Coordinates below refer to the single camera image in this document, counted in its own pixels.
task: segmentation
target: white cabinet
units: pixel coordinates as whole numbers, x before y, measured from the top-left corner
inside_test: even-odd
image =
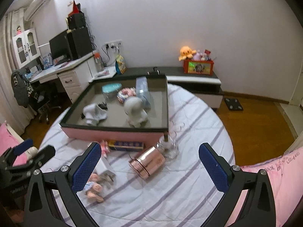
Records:
[[[41,55],[34,28],[13,37],[12,45],[19,69]]]
[[[36,37],[36,31],[34,28],[31,28],[31,29],[25,31],[24,35],[25,35],[25,41],[26,41],[26,46],[27,46],[27,50],[28,50],[28,55],[32,61],[33,59],[36,59],[37,57],[39,57],[41,55],[39,48],[37,48],[38,42],[37,42],[37,37]]]
[[[72,103],[77,100],[82,91],[88,86],[89,81],[92,80],[92,71],[94,74],[95,66],[90,66],[91,59],[93,59],[93,57],[72,70],[58,74]]]
[[[74,103],[77,100],[77,98],[80,96],[80,94],[83,91],[81,86],[70,87],[70,88],[66,88],[65,90],[72,103]]]

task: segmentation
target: orange octopus plush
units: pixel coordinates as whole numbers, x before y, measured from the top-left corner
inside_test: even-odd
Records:
[[[183,46],[180,49],[179,61],[186,60],[187,58],[191,59],[193,57],[193,54],[195,54],[196,52],[196,50],[191,50],[191,48],[188,46]]]

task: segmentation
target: desk drawer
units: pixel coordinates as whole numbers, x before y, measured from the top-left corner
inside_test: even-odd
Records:
[[[77,98],[80,96],[80,94],[83,91],[81,86],[70,87],[65,90],[69,96],[69,99],[72,101],[72,103],[74,103],[77,100]]]
[[[59,78],[65,89],[81,85],[74,71],[69,71],[65,74],[59,75]]]

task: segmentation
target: curtain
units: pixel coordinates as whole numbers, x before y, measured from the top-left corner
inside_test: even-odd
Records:
[[[8,13],[0,21],[0,118],[4,118],[20,135],[34,118],[34,113],[30,108],[17,104],[11,85],[11,74],[17,65],[13,60],[14,52],[11,50],[12,36],[15,36],[12,32],[16,31],[16,24],[23,26],[23,9],[20,13],[19,11]]]

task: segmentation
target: air conditioner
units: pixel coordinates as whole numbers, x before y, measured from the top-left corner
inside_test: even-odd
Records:
[[[24,12],[24,20],[30,21],[33,15],[38,11],[38,9],[48,1],[49,0],[33,0],[28,6],[27,10],[25,10]]]

